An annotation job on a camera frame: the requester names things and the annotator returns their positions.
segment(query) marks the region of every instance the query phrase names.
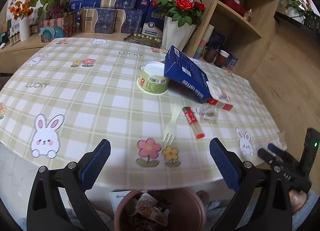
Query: screw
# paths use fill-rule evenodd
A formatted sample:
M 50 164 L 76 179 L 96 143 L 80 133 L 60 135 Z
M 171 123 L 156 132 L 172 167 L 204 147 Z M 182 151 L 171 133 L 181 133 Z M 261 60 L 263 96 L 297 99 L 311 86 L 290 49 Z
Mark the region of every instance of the screw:
M 248 161 L 245 161 L 243 163 L 243 166 L 246 167 L 247 169 L 250 169 L 252 167 L 252 163 L 251 162 L 248 162 Z
M 41 166 L 40 168 L 39 168 L 39 172 L 44 172 L 45 171 L 45 166 Z
M 73 169 L 77 164 L 75 162 L 69 162 L 68 168 Z
M 281 169 L 279 166 L 275 166 L 273 169 L 275 170 L 275 172 L 281 172 Z

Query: plastic fork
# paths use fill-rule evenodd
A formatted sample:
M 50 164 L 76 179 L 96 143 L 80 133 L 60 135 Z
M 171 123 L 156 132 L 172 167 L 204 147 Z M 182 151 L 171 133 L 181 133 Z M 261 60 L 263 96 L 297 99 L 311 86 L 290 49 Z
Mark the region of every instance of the plastic fork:
M 164 131 L 164 137 L 163 137 L 164 144 L 170 145 L 170 144 L 172 144 L 173 140 L 175 139 L 176 134 L 177 134 L 176 121 L 179 117 L 179 114 L 180 114 L 182 108 L 183 108 L 183 105 L 179 105 L 177 103 L 174 104 L 171 120 L 168 123 L 168 125 Z

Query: white flower pot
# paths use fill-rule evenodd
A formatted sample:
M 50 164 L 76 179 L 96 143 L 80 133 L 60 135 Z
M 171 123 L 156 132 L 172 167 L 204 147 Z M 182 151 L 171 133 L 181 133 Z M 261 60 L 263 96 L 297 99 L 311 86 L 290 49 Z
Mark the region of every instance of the white flower pot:
M 19 31 L 20 31 L 21 41 L 24 41 L 30 37 L 29 19 L 27 17 L 23 18 L 19 22 Z
M 289 7 L 287 9 L 287 15 L 297 22 L 304 24 L 304 16 L 300 15 L 295 8 Z
M 164 30 L 161 46 L 168 50 L 171 45 L 174 45 L 178 50 L 182 51 L 195 28 L 196 25 L 190 26 L 187 23 L 178 28 L 178 21 L 173 22 L 172 18 L 166 16 L 164 18 Z

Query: wooden floor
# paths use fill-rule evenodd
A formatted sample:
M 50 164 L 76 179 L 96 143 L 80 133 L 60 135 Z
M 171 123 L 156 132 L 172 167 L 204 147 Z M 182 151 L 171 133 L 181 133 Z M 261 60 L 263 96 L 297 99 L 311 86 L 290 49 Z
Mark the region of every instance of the wooden floor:
M 291 24 L 281 24 L 250 84 L 300 159 L 308 127 L 320 131 L 320 46 Z M 311 171 L 320 192 L 320 149 Z

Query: yellow flower print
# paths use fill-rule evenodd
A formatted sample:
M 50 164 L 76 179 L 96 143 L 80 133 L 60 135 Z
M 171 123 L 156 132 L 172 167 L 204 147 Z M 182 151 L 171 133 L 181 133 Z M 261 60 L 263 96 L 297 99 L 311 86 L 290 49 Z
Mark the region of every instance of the yellow flower print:
M 171 145 L 167 146 L 166 149 L 162 151 L 162 155 L 164 156 L 166 161 L 171 161 L 171 160 L 176 161 L 179 158 L 178 153 L 179 153 L 178 148 L 176 147 L 172 148 Z
M 4 113 L 5 113 L 6 110 L 7 110 L 6 107 L 2 108 L 2 109 L 0 110 L 0 115 L 4 115 Z
M 82 61 L 77 60 L 77 61 L 74 61 L 72 64 L 75 66 L 79 66 L 81 63 L 82 63 Z

